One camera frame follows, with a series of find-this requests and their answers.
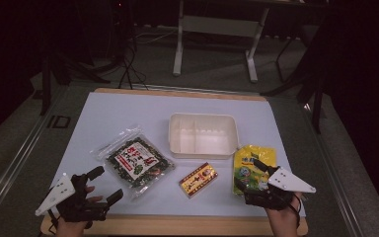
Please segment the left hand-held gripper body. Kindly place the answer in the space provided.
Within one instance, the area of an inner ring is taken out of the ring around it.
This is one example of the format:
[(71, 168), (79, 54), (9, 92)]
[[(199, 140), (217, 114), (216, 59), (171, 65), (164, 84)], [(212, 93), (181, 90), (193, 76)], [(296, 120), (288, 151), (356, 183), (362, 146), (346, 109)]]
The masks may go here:
[(36, 216), (50, 213), (57, 208), (60, 216), (67, 222), (105, 220), (109, 206), (106, 202), (89, 202), (86, 191), (87, 183), (95, 176), (83, 174), (70, 178), (64, 174), (49, 190), (38, 209)]

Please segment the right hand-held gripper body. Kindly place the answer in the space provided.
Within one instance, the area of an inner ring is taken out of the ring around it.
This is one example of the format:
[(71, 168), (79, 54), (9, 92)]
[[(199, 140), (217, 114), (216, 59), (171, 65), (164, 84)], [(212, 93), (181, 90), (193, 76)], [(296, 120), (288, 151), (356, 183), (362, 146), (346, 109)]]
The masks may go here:
[(290, 207), (296, 193), (314, 194), (317, 190), (282, 167), (263, 166), (265, 186), (254, 190), (243, 186), (245, 203), (273, 210)]

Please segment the yellow spouted pouch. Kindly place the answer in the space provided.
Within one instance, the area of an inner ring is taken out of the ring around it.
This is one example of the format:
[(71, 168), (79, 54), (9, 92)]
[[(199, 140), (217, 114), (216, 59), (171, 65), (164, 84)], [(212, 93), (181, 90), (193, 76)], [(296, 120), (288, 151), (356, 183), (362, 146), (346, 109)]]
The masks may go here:
[(233, 177), (253, 190), (266, 190), (269, 174), (254, 165), (259, 160), (267, 166), (276, 166), (276, 150), (271, 147), (245, 145), (234, 154)]

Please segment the clear dried seaweed packet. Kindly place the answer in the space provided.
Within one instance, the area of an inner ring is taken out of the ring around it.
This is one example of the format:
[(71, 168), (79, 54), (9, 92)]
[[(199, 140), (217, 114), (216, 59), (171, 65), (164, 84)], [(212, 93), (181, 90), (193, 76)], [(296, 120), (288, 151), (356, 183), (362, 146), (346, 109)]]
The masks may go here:
[(141, 197), (175, 169), (175, 164), (145, 136), (140, 125), (126, 128), (90, 154), (129, 188), (132, 199)]

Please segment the white divided plastic box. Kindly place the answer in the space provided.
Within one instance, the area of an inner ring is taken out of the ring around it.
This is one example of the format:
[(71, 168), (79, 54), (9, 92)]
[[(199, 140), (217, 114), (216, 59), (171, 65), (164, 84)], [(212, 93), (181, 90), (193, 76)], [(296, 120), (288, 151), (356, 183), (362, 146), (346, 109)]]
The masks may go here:
[(169, 147), (175, 158), (228, 159), (238, 149), (237, 124), (228, 115), (173, 114)]

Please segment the person's left hand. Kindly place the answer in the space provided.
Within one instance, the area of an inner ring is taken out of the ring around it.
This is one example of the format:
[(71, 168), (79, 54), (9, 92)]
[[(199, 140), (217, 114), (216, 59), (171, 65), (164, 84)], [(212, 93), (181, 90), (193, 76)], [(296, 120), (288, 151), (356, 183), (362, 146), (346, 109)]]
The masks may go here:
[[(95, 186), (85, 188), (85, 192), (91, 193), (95, 189)], [(97, 202), (102, 200), (103, 196), (89, 197), (90, 202)], [(55, 237), (83, 237), (85, 228), (88, 221), (80, 222), (67, 222), (64, 218), (60, 217), (58, 220), (58, 226), (56, 228)]]

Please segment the person's right hand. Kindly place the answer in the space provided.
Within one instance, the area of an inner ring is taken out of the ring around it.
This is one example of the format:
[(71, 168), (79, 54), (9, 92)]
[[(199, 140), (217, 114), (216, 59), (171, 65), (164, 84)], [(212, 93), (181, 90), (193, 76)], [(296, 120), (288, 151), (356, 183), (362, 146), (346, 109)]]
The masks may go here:
[(299, 210), (301, 193), (295, 193), (291, 204), (283, 210), (265, 209), (274, 237), (299, 237)]

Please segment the red and yellow small packet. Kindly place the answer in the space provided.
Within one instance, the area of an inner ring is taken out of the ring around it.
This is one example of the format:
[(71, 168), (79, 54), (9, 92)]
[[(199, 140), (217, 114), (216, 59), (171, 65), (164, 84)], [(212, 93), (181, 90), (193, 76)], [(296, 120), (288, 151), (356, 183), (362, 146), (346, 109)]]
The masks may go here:
[(218, 177), (216, 170), (205, 162), (179, 181), (179, 186), (188, 198), (194, 197)]

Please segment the wooden table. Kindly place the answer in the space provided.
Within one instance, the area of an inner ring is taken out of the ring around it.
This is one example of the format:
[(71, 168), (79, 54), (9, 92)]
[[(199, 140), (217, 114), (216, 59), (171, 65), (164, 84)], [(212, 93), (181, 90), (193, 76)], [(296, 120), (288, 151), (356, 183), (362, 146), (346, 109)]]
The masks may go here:
[[(160, 95), (195, 97), (206, 99), (256, 100), (263, 97), (202, 94), (192, 92), (143, 91), (99, 88), (91, 93)], [(84, 237), (261, 237), (267, 236), (271, 227), (263, 216), (186, 216), (186, 215), (138, 215), (111, 214), (104, 221), (97, 221), (87, 229)]]

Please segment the white table mat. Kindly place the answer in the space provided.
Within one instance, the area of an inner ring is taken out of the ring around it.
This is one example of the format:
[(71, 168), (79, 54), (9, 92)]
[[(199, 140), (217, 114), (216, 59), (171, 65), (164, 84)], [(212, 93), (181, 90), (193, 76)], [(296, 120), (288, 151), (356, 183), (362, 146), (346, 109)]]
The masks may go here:
[[(170, 149), (170, 118), (174, 114), (226, 115), (234, 119), (239, 135), (238, 147), (259, 145), (276, 150), (276, 163), (285, 169), (290, 165), (285, 154), (270, 104), (263, 99), (206, 99), (195, 97), (91, 93), (76, 124), (54, 178), (83, 174), (101, 162), (91, 151), (110, 142), (125, 129), (140, 125), (143, 134), (162, 154), (171, 159), (175, 169), (151, 186), (141, 197), (131, 191), (111, 172), (92, 182), (96, 193), (109, 196), (124, 189), (124, 198), (115, 204), (111, 214), (186, 215), (186, 216), (263, 216), (265, 211), (246, 205), (232, 192), (233, 156), (213, 154), (201, 158), (177, 157)], [(203, 163), (209, 163), (218, 177), (194, 197), (179, 187), (185, 175)]]

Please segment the black stand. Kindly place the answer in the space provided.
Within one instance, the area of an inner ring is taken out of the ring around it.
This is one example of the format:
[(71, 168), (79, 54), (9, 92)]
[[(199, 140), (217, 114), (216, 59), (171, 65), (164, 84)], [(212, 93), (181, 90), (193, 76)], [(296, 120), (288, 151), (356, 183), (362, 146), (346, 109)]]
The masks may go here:
[(92, 80), (97, 83), (108, 84), (109, 81), (105, 80), (91, 70), (82, 66), (79, 62), (69, 58), (66, 54), (61, 51), (47, 51), (43, 54), (41, 58), (41, 112), (43, 116), (46, 114), (51, 105), (51, 76), (54, 76), (56, 80), (62, 85), (67, 85), (70, 83), (71, 79), (67, 72), (66, 67), (70, 66), (75, 71), (82, 74), (86, 79)]
[(320, 115), (325, 77), (319, 76), (317, 73), (311, 72), (309, 69), (306, 68), (307, 62), (305, 55), (303, 55), (297, 67), (286, 79), (282, 77), (279, 58), (282, 56), (282, 54), (293, 41), (294, 39), (290, 39), (288, 41), (288, 43), (283, 47), (283, 49), (278, 54), (274, 62), (282, 85), (276, 87), (275, 89), (266, 92), (261, 92), (261, 95), (271, 97), (280, 94), (288, 89), (291, 89), (295, 86), (302, 85), (300, 91), (296, 96), (297, 102), (299, 104), (302, 104), (303, 106), (306, 106), (309, 103), (311, 97), (314, 97), (311, 121), (313, 127), (315, 128), (315, 131), (318, 134), (320, 134)]

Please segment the metal floor rail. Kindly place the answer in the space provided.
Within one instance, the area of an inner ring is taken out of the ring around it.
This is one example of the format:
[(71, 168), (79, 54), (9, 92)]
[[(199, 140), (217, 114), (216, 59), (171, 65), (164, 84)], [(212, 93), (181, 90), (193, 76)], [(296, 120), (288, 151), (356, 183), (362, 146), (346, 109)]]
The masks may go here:
[(325, 142), (321, 133), (316, 131), (315, 126), (312, 124), (312, 109), (309, 104), (302, 107), (306, 123), (311, 132), (311, 137), (314, 147), (318, 151), (315, 157), (316, 162), (322, 170), (324, 184), (318, 185), (317, 203), (319, 209), (323, 209), (324, 203), (329, 203), (332, 210), (337, 214), (337, 217), (332, 219), (337, 222), (343, 223), (343, 229), (347, 232), (346, 237), (362, 237), (363, 232), (360, 227), (357, 215), (355, 214), (350, 201), (347, 198), (341, 178), (339, 177), (339, 170), (335, 167), (333, 162), (334, 156), (329, 151), (329, 146)]
[(0, 125), (0, 205), (11, 189), (67, 88), (56, 89), (50, 106), (40, 114), (39, 100), (27, 99)]

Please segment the white metal desk frame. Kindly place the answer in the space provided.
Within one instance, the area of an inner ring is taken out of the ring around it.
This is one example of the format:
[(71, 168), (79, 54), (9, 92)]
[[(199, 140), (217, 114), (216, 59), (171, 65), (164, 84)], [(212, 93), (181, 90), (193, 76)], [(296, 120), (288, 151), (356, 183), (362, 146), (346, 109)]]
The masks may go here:
[(235, 36), (252, 39), (252, 45), (245, 51), (245, 59), (249, 78), (252, 83), (259, 81), (254, 61), (254, 55), (258, 43), (265, 28), (265, 21), (268, 12), (272, 8), (326, 8), (330, 0), (206, 0), (207, 3), (221, 3), (229, 5), (248, 5), (259, 6), (261, 9), (260, 17), (255, 21), (233, 20), (214, 18), (206, 16), (194, 16), (185, 14), (186, 1), (200, 0), (179, 0), (178, 17), (178, 39), (173, 67), (173, 75), (180, 76), (182, 73), (183, 53), (184, 53), (184, 32), (214, 34), (223, 36)]

